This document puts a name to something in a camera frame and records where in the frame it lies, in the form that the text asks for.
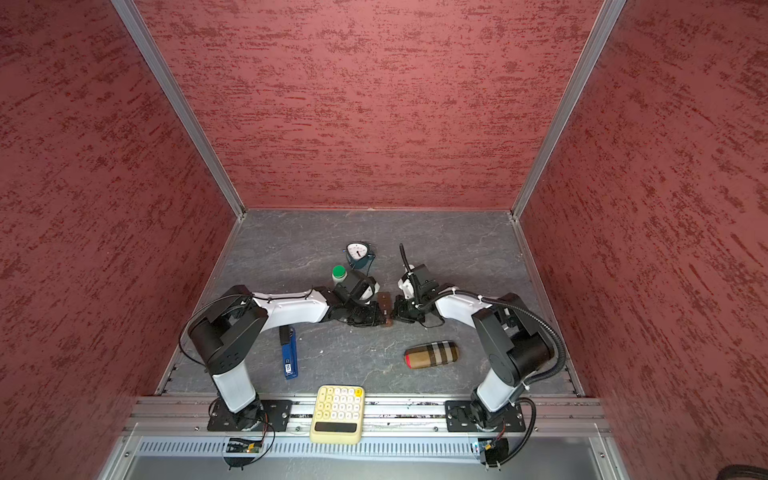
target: white bottle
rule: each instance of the white bottle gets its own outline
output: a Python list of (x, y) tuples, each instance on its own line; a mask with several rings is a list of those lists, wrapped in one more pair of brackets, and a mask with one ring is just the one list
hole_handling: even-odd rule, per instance
[(341, 283), (346, 278), (346, 268), (342, 265), (333, 267), (333, 284)]

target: pressure gauge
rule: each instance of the pressure gauge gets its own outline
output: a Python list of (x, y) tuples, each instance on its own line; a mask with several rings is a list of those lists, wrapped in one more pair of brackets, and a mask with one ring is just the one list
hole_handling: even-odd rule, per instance
[(352, 242), (346, 246), (346, 261), (354, 270), (361, 269), (376, 255), (373, 248), (365, 242)]

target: calculator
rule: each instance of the calculator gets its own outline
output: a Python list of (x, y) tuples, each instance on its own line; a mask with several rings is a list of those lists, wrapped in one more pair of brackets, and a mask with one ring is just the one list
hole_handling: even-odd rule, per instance
[(362, 412), (366, 392), (362, 387), (324, 385), (317, 391), (310, 441), (355, 445), (362, 437)]

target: gray tabletop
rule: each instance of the gray tabletop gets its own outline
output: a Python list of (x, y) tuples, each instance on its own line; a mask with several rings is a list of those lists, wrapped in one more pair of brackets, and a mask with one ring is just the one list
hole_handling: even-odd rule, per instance
[[(399, 293), (397, 280), (404, 273), (398, 251), (402, 242), (409, 262), (424, 263), (438, 282), (489, 296), (517, 293), (528, 308), (541, 313), (504, 212), (252, 210), (215, 283), (214, 294), (239, 283), (262, 293), (332, 286), (331, 269), (346, 265), (343, 251), (354, 240), (375, 247), (370, 275), (393, 299)], [(399, 322), (362, 329), (340, 322), (301, 323), (295, 328), (299, 357), (295, 379), (283, 376), (276, 329), (263, 332), (254, 343), (245, 362), (258, 392), (316, 393), (322, 384), (335, 383), (363, 386), (369, 395), (468, 395), (489, 368), (474, 329), (451, 320), (434, 329)], [(436, 340), (456, 341), (458, 362), (409, 369), (403, 361), (405, 350)], [(184, 357), (177, 361), (171, 379), (168, 392), (216, 391), (203, 368)], [(531, 393), (573, 395), (574, 390), (564, 372), (537, 383)]]

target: red textured wall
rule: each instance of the red textured wall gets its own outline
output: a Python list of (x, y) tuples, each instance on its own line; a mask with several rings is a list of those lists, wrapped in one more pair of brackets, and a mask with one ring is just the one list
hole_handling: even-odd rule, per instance
[(0, 477), (93, 478), (233, 214), (109, 1), (0, 32)]
[(601, 3), (137, 0), (252, 208), (509, 208)]
[(768, 467), (766, 25), (630, 0), (524, 214), (634, 480)]

